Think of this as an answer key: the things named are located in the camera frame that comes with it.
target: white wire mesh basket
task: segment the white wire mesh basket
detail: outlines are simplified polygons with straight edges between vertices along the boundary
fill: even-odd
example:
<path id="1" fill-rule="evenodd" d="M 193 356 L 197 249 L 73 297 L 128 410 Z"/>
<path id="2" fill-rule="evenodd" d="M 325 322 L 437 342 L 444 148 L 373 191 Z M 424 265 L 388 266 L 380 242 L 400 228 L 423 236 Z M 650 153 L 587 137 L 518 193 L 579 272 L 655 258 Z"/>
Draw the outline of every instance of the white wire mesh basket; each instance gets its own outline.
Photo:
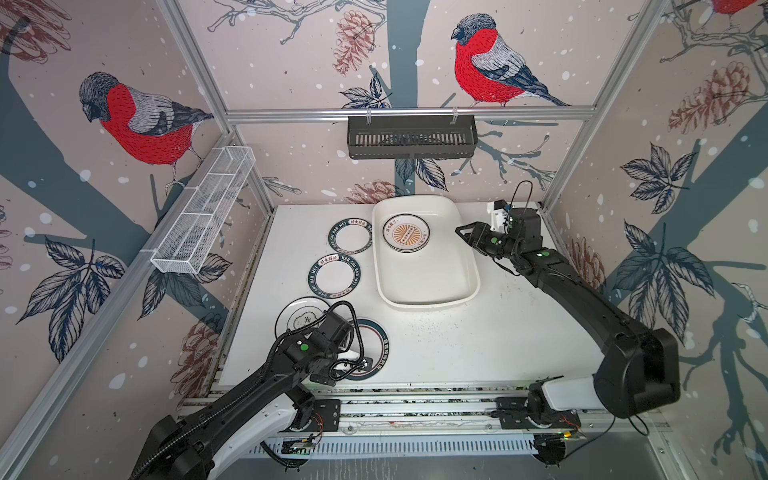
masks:
<path id="1" fill-rule="evenodd" d="M 256 162 L 248 147 L 224 147 L 152 256 L 163 273 L 199 273 Z"/>

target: orange sunburst pattern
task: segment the orange sunburst pattern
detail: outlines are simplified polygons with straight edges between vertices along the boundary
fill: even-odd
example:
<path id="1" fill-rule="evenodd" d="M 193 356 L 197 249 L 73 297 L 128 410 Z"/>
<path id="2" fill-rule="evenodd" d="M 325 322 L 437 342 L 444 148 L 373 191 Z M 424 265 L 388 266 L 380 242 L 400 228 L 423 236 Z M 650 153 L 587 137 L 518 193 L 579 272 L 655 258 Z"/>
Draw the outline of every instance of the orange sunburst pattern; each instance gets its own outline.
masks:
<path id="1" fill-rule="evenodd" d="M 395 242 L 400 245 L 410 247 L 416 245 L 419 240 L 422 239 L 422 232 L 416 228 L 416 225 L 404 223 L 395 227 L 395 230 L 392 232 L 392 237 L 395 239 Z"/>

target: bird head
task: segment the bird head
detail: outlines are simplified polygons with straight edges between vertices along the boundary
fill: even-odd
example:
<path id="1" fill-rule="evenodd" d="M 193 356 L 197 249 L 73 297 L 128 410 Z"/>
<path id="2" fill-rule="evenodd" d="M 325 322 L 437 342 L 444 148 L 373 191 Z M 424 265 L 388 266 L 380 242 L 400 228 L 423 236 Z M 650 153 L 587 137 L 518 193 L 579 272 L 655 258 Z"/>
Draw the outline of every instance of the bird head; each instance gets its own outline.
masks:
<path id="1" fill-rule="evenodd" d="M 119 85 L 120 82 L 110 74 L 97 71 L 88 75 L 80 85 L 80 102 L 83 104 L 83 113 L 88 121 L 98 118 L 101 121 L 109 121 L 109 105 L 107 95 L 109 91 Z"/>
<path id="2" fill-rule="evenodd" d="M 467 15 L 456 25 L 451 39 L 458 41 L 462 46 L 466 46 L 475 33 L 487 28 L 496 29 L 496 22 L 490 15 L 485 13 Z"/>

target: white table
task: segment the white table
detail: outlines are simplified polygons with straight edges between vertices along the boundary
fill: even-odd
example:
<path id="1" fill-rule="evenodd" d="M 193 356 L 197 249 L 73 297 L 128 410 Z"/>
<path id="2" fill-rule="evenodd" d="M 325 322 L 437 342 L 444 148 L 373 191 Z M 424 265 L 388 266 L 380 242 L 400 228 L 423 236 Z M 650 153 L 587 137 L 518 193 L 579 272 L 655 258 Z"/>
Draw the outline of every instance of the white table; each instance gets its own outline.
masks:
<path id="1" fill-rule="evenodd" d="M 490 220 L 484 203 L 457 205 L 464 223 Z M 330 228 L 349 217 L 370 221 L 372 209 L 373 205 L 277 208 L 220 385 L 236 385 L 259 368 L 274 341 L 280 311 L 301 296 L 313 295 L 306 277 L 316 260 L 334 253 L 327 241 Z M 544 245 L 554 247 L 543 224 L 542 230 Z M 360 283 L 340 300 L 351 302 L 358 316 L 374 319 L 384 328 L 389 359 L 372 378 L 344 380 L 340 387 L 525 384 L 547 376 L 592 374 L 603 359 L 597 344 L 557 302 L 479 253 L 475 253 L 478 295 L 464 305 L 427 313 L 400 312 L 381 299 L 372 248 L 354 258 L 362 270 Z"/>

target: plate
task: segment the plate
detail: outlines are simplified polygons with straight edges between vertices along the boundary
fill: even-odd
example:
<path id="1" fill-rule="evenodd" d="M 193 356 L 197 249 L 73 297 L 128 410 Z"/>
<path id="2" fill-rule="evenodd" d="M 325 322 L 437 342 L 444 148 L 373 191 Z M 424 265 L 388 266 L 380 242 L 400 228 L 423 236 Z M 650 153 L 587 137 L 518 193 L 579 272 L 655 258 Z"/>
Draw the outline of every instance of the plate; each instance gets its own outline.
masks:
<path id="1" fill-rule="evenodd" d="M 358 318 L 357 324 L 360 327 L 360 336 L 362 336 L 362 344 L 366 351 L 366 364 L 361 370 L 357 370 L 346 379 L 359 381 L 371 378 L 384 368 L 384 364 L 389 358 L 389 338 L 382 326 L 371 319 Z M 355 338 L 352 349 L 357 350 L 358 348 L 359 344 Z"/>
<path id="2" fill-rule="evenodd" d="M 303 296 L 285 305 L 275 322 L 275 338 L 288 329 L 295 330 L 308 325 L 323 316 L 330 305 L 316 296 Z"/>
<path id="3" fill-rule="evenodd" d="M 328 232 L 328 244 L 339 253 L 355 255 L 368 250 L 371 246 L 373 243 L 371 232 L 371 223 L 368 220 L 346 218 Z"/>
<path id="4" fill-rule="evenodd" d="M 306 278 L 313 293 L 322 298 L 340 298 L 360 283 L 360 265 L 344 253 L 317 260 Z"/>
<path id="5" fill-rule="evenodd" d="M 382 235 L 393 249 L 412 253 L 421 250 L 429 242 L 429 225 L 416 215 L 395 215 L 384 223 Z"/>

